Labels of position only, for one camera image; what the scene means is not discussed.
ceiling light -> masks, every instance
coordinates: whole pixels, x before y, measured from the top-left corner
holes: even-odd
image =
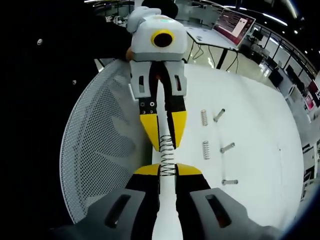
[[[224,6],[225,8],[230,8],[230,9],[235,9],[236,8],[236,6]],[[246,9],[245,7],[240,7],[240,10],[248,10],[248,9]]]
[[[288,26],[288,24],[287,24],[286,22],[281,21],[280,19],[278,19],[278,18],[276,18],[276,17],[274,17],[274,16],[268,15],[268,14],[266,14],[266,13],[262,13],[262,14],[263,14],[265,17],[267,17],[267,18],[270,18],[270,19],[272,19],[272,20],[277,21],[278,23],[281,23],[281,24],[283,24],[283,25],[285,25],[285,26]]]

metal spring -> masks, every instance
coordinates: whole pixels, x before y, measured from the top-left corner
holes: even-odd
[[[173,162],[174,145],[170,135],[160,137],[160,153],[161,153],[161,176],[172,176],[176,174],[175,163]]]
[[[204,159],[210,159],[210,149],[209,149],[209,141],[204,141],[202,143],[203,157]]]
[[[207,118],[207,111],[201,110],[201,118],[202,118],[202,125],[207,126],[208,125],[208,118]]]

white table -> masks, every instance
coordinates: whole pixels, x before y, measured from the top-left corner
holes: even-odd
[[[204,29],[193,26],[186,26],[185,28],[186,32],[193,40],[187,62],[190,59],[190,55],[195,43],[199,46],[205,45],[208,47],[217,47],[223,49],[220,60],[216,66],[217,69],[221,68],[228,50],[238,52],[237,46],[230,39],[214,29]]]
[[[186,64],[185,76],[187,121],[180,147],[173,151],[174,161],[201,170],[211,188],[221,188],[244,205],[257,224],[285,230],[300,204],[304,162],[284,97],[259,82],[209,67]],[[162,135],[167,117],[163,93],[157,97]],[[222,108],[225,113],[215,123],[213,117]],[[207,126],[201,110],[207,112]],[[209,141],[208,160],[203,157],[203,141]],[[235,147],[221,154],[220,148],[232,142]],[[152,163],[161,161],[159,152],[153,150],[152,155]],[[223,179],[238,184],[222,185]]]

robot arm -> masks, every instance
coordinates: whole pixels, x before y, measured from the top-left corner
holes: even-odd
[[[173,147],[180,145],[187,112],[184,96],[187,79],[182,58],[187,49],[185,27],[157,8],[138,7],[128,18],[127,30],[134,33],[131,50],[131,88],[139,100],[140,120],[154,148],[159,151],[157,89],[159,79],[165,94],[165,110]]]

